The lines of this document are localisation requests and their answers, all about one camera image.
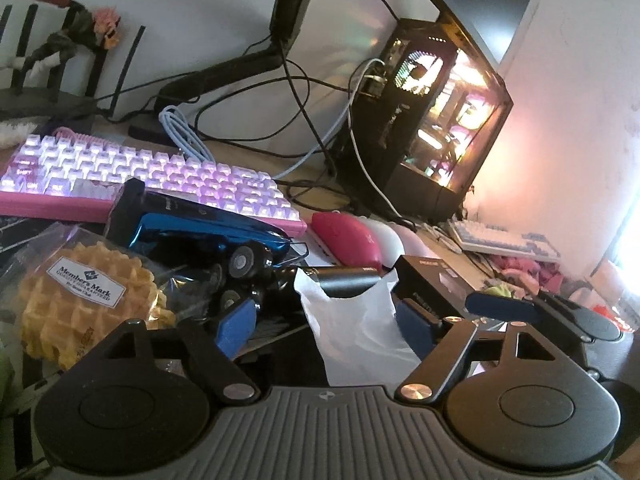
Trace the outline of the white paper tissue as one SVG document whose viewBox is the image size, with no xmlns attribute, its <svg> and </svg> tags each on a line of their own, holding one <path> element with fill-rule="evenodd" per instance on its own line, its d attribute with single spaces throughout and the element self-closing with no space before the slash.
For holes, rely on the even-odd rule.
<svg viewBox="0 0 640 480">
<path fill-rule="evenodd" d="M 309 276 L 296 273 L 294 289 L 330 386 L 383 386 L 393 393 L 420 364 L 396 322 L 397 282 L 393 271 L 356 297 L 331 298 Z"/>
</svg>

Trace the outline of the black charger box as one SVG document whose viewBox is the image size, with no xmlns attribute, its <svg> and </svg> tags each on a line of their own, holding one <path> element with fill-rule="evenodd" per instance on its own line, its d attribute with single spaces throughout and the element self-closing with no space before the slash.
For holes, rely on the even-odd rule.
<svg viewBox="0 0 640 480">
<path fill-rule="evenodd" d="M 465 299 L 474 288 L 442 259 L 403 255 L 394 264 L 398 282 L 394 294 L 411 299 L 438 318 L 474 318 Z"/>
</svg>

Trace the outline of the white blue keyboard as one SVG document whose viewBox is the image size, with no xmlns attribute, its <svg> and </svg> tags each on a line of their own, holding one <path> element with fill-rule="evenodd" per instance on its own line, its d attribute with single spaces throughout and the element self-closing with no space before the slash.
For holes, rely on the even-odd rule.
<svg viewBox="0 0 640 480">
<path fill-rule="evenodd" d="M 469 220 L 449 220 L 447 228 L 465 252 L 561 262 L 561 254 L 542 234 L 511 232 L 502 226 Z"/>
</svg>

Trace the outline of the pale pink computer mouse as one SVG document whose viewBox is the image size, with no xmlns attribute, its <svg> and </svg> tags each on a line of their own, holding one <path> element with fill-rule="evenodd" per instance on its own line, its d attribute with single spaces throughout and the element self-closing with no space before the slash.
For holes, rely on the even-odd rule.
<svg viewBox="0 0 640 480">
<path fill-rule="evenodd" d="M 390 227 L 400 238 L 402 246 L 404 246 L 405 255 L 434 259 L 439 258 L 439 255 L 427 247 L 415 232 L 397 223 L 391 223 Z"/>
</svg>

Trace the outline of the white computer mouse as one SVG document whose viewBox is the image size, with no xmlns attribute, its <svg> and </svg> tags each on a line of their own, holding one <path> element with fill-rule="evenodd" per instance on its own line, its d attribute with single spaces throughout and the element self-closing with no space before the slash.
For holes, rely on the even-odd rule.
<svg viewBox="0 0 640 480">
<path fill-rule="evenodd" d="M 382 221 L 364 217 L 360 217 L 359 220 L 371 231 L 378 243 L 382 265 L 387 269 L 392 268 L 397 259 L 405 253 L 405 247 L 399 235 Z"/>
</svg>

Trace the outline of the black flashlight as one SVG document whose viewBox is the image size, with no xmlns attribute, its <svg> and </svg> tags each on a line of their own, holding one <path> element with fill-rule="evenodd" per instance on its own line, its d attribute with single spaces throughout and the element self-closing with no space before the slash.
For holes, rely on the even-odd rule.
<svg viewBox="0 0 640 480">
<path fill-rule="evenodd" d="M 273 282 L 268 289 L 273 292 L 294 292 L 297 274 L 306 275 L 322 290 L 334 298 L 355 297 L 372 286 L 381 275 L 375 268 L 351 268 L 350 266 L 287 266 L 273 271 Z"/>
</svg>

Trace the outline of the blue electric shaver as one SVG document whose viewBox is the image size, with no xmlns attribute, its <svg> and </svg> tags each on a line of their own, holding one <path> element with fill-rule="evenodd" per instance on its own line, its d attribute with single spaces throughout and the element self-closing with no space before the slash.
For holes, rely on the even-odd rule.
<svg viewBox="0 0 640 480">
<path fill-rule="evenodd" d="M 174 271 L 179 321 L 224 313 L 249 299 L 288 255 L 291 239 L 270 224 L 155 192 L 138 179 L 120 188 L 104 237 Z"/>
</svg>

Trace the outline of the magenta computer mouse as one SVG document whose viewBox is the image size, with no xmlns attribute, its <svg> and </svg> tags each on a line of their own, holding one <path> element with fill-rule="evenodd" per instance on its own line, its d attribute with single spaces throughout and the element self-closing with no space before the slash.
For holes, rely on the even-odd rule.
<svg viewBox="0 0 640 480">
<path fill-rule="evenodd" d="M 356 217 L 340 212 L 315 212 L 311 231 L 343 266 L 382 270 L 380 246 L 371 230 Z"/>
</svg>

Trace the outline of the packaged yellow waffle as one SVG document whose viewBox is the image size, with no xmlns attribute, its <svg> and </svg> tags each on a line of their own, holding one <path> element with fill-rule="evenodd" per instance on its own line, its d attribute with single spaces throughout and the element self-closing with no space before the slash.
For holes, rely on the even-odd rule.
<svg viewBox="0 0 640 480">
<path fill-rule="evenodd" d="M 80 226 L 55 223 L 1 271 L 1 333 L 35 361 L 73 367 L 117 326 L 164 330 L 204 315 L 219 271 L 191 278 Z"/>
</svg>

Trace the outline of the black rgb computer tower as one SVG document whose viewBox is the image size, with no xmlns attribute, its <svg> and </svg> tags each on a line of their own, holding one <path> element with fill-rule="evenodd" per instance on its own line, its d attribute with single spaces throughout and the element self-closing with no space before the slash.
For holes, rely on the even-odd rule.
<svg viewBox="0 0 640 480">
<path fill-rule="evenodd" d="M 513 101 L 454 23 L 403 18 L 333 145 L 337 180 L 381 216 L 429 222 L 462 207 Z"/>
</svg>

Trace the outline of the pink mechanical keyboard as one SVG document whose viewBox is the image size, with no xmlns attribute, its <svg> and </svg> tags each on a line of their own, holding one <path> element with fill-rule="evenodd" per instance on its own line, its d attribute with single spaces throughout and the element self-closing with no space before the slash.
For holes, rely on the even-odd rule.
<svg viewBox="0 0 640 480">
<path fill-rule="evenodd" d="M 1 173 L 7 217 L 104 223 L 129 179 L 168 193 L 272 224 L 290 237 L 307 225 L 269 174 L 181 154 L 138 150 L 59 128 L 31 134 Z"/>
</svg>

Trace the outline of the black wifi router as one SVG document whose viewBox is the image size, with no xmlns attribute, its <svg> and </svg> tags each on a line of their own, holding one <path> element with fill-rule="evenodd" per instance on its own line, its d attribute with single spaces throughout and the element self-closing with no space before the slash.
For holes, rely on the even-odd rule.
<svg viewBox="0 0 640 480">
<path fill-rule="evenodd" d="M 91 117 L 96 114 L 98 103 L 104 100 L 111 101 L 110 106 L 106 109 L 107 116 L 111 117 L 115 113 L 120 95 L 125 92 L 124 83 L 144 33 L 145 26 L 140 26 L 129 48 L 115 89 L 102 98 L 96 97 L 96 89 L 107 58 L 107 50 L 102 47 L 98 47 L 98 50 L 92 52 L 93 60 L 87 76 L 86 88 L 78 96 L 61 90 L 66 69 L 65 62 L 44 70 L 48 74 L 48 78 L 47 84 L 43 87 L 25 87 L 26 75 L 15 70 L 9 87 L 1 90 L 2 122 L 26 120 L 33 117 L 58 119 L 66 117 L 80 122 L 84 120 L 88 122 L 88 125 L 91 125 Z"/>
</svg>

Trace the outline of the pink haired dark figurine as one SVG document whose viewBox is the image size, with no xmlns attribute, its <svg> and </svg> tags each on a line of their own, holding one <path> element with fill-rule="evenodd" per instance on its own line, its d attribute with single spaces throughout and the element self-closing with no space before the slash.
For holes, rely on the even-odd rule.
<svg viewBox="0 0 640 480">
<path fill-rule="evenodd" d="M 87 9 L 75 0 L 32 0 L 74 12 L 72 21 L 52 32 L 31 55 L 15 55 L 1 61 L 2 70 L 18 70 L 34 78 L 44 70 L 58 67 L 73 58 L 80 47 L 93 53 L 112 50 L 119 44 L 118 28 L 122 17 L 115 8 Z"/>
</svg>

